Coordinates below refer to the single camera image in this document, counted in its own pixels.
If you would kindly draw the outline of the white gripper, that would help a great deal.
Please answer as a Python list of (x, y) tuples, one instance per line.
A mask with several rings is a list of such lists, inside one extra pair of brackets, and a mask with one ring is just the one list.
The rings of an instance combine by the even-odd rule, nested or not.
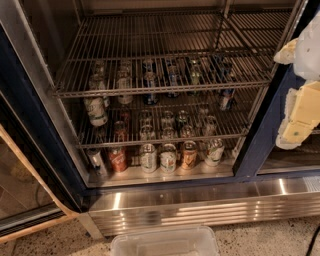
[(278, 51), (273, 60), (288, 65), (307, 81), (299, 89), (290, 88), (276, 138), (276, 146), (291, 150), (302, 144), (320, 124), (320, 12), (295, 38)]

